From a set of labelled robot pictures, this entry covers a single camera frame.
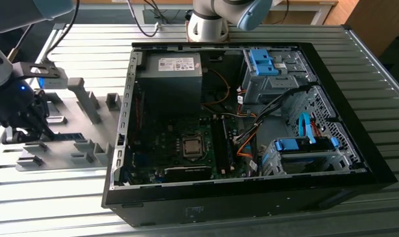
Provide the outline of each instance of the power supply label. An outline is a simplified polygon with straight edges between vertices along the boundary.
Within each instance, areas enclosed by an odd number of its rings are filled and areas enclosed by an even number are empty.
[[[194,58],[160,58],[159,71],[194,71]]]

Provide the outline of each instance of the metal rail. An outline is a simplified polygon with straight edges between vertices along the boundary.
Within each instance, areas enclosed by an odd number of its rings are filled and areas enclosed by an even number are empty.
[[[99,97],[123,93],[132,42],[186,41],[183,25],[166,26],[153,39],[135,25],[73,27],[49,58],[69,77],[84,77],[87,90]],[[336,26],[272,25],[247,33],[232,27],[231,40],[314,43],[399,180],[399,84],[354,32]],[[65,90],[57,93],[75,97]],[[100,207],[104,168],[17,172],[20,151],[20,145],[0,144],[0,235],[399,237],[399,182],[322,212],[133,229]]]

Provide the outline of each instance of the table leg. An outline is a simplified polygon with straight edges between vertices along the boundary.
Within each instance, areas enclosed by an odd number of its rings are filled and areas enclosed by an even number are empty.
[[[327,15],[330,13],[331,5],[322,5],[311,22],[311,25],[322,25],[324,24]]]
[[[144,6],[144,4],[133,4],[132,8],[133,8],[133,11],[135,11],[135,16],[136,16],[136,19],[139,21],[139,24],[140,25],[145,24],[145,21],[144,21],[145,6]]]

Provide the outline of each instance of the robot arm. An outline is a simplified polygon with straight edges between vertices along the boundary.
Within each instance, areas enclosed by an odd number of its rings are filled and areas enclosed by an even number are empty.
[[[190,39],[198,42],[224,41],[226,21],[244,31],[254,30],[267,16],[271,4],[272,0],[195,0],[188,24]]]
[[[0,33],[51,20],[72,8],[72,0],[0,0]],[[44,73],[33,73],[32,68],[43,69]],[[0,123],[7,127],[3,143],[37,141],[41,135],[55,140],[47,122],[47,95],[43,90],[33,91],[25,79],[59,76],[60,71],[53,65],[12,64],[0,51]]]

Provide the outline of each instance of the floor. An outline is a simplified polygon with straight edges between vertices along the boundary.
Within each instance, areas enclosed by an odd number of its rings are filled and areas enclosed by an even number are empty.
[[[183,10],[167,10],[162,14],[172,24],[183,24],[186,22],[186,12]],[[160,19],[155,18],[155,14],[151,11],[144,11],[144,16],[147,24],[160,21]],[[21,47],[21,52],[29,62],[35,61],[39,56],[53,25],[56,23],[68,23],[71,18],[72,13],[57,17],[53,21],[36,24]],[[127,10],[80,10],[76,24],[135,24],[135,21]],[[381,56],[381,61],[399,82],[399,40],[393,42],[390,48]]]

